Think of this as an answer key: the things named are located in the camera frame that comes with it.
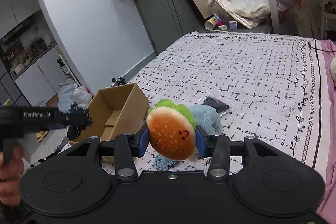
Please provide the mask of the person's left hand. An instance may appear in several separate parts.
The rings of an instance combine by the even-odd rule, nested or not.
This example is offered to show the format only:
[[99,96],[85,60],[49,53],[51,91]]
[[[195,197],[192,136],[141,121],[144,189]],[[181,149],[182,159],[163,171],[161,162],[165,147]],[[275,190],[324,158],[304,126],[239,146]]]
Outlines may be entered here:
[[21,195],[19,191],[20,176],[24,171],[23,148],[17,145],[13,148],[11,160],[5,163],[1,152],[1,203],[8,206],[19,206]]

